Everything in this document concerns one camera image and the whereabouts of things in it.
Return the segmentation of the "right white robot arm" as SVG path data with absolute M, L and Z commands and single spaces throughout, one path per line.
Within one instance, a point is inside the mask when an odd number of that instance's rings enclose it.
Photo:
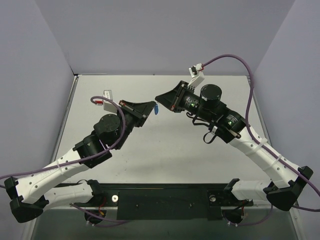
M 158 95 L 155 100 L 166 109 L 180 113 L 187 111 L 193 120 L 216 138 L 241 151 L 262 169 L 269 180 L 244 181 L 233 179 L 224 189 L 224 201 L 230 205 L 244 200 L 268 201 L 282 211 L 289 211 L 313 175 L 308 166 L 300 167 L 282 155 L 274 157 L 266 138 L 260 137 L 245 119 L 221 101 L 222 90 L 214 84 L 206 84 L 195 95 L 194 90 L 181 81 L 174 89 Z

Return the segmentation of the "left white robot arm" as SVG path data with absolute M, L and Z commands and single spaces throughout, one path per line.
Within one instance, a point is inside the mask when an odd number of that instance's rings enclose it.
M 112 157 L 134 128 L 144 125 L 156 102 L 133 103 L 109 101 L 115 112 L 101 117 L 92 132 L 76 143 L 65 155 L 42 169 L 3 176 L 4 188 L 10 198 L 10 210 L 18 223 L 26 223 L 54 207 L 74 203 L 99 205 L 103 190 L 96 180 L 60 187 L 65 180 Z

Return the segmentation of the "blue key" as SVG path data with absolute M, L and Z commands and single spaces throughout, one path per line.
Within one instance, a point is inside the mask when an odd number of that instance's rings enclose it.
M 156 103 L 154 106 L 154 114 L 158 115 L 159 114 L 159 105 Z

